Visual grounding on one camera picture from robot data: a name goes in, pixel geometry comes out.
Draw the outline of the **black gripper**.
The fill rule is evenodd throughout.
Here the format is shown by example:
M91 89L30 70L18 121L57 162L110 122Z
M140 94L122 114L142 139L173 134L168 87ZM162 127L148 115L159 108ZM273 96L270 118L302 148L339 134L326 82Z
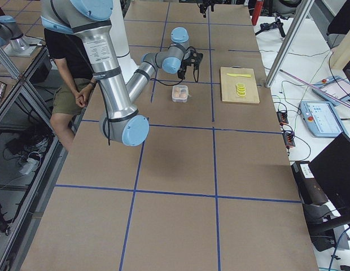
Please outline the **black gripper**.
M197 52L195 48L188 48L184 58L181 61L177 76L179 79L185 79L187 67L193 66L194 82L199 81L199 67L203 60L203 53Z

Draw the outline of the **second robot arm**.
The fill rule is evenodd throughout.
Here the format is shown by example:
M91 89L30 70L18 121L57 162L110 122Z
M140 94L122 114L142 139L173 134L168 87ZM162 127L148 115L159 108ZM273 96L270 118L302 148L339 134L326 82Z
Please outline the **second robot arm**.
M35 38L24 35L12 16L0 16L0 46L8 56L29 57L38 44Z

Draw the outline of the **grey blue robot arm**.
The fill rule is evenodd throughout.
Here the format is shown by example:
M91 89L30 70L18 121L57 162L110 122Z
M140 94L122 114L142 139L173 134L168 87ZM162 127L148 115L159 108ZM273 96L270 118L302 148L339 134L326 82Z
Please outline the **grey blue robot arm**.
M104 100L100 129L109 141L126 146L138 146L148 135L148 119L138 113L134 101L151 76L161 68L183 79L187 67L198 70L203 59L190 46L187 30L177 27L168 49L144 55L125 80L121 58L129 59L129 47L119 1L42 1L41 19L46 29L81 39Z

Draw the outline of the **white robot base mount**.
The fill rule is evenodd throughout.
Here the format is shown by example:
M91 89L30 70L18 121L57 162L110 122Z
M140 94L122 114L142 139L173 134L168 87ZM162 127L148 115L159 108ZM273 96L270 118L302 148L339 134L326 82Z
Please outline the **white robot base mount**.
M122 75L125 82L128 82L138 66L130 54L120 1L113 0L112 3L113 9L110 17L112 27L110 30L110 37L113 43L117 61L122 70Z

